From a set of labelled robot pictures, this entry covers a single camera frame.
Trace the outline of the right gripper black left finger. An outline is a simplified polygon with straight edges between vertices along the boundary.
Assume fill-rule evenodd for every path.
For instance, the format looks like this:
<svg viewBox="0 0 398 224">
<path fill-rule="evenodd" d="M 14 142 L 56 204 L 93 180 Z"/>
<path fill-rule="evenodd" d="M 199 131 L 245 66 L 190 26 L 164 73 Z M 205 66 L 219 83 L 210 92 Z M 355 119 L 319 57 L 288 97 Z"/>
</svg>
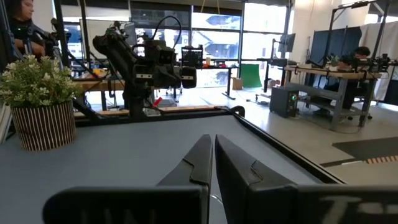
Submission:
<svg viewBox="0 0 398 224">
<path fill-rule="evenodd" d="M 156 186 L 74 187 L 51 196 L 44 223 L 208 223 L 213 144 L 204 134 Z"/>
</svg>

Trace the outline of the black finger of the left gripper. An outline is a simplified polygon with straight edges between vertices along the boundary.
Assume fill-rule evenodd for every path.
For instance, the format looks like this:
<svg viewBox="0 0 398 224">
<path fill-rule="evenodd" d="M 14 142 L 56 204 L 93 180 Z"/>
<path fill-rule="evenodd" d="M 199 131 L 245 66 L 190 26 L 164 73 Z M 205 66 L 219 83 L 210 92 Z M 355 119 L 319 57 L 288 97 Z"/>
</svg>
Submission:
<svg viewBox="0 0 398 224">
<path fill-rule="evenodd" d="M 137 91 L 147 87 L 164 88 L 160 66 L 135 65 L 132 69 L 132 89 Z"/>
<path fill-rule="evenodd" d="M 195 88 L 197 86 L 197 70 L 194 67 L 176 67 L 167 65 L 166 88 Z"/>
</svg>

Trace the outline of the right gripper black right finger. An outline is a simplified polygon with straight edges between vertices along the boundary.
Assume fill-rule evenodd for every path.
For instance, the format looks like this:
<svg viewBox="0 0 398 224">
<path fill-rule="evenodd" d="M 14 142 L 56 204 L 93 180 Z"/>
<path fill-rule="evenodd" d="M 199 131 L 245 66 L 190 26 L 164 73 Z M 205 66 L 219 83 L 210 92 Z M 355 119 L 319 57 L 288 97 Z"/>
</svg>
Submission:
<svg viewBox="0 0 398 224">
<path fill-rule="evenodd" d="M 222 135 L 215 156 L 228 223 L 397 224 L 395 187 L 299 185 Z"/>
</svg>

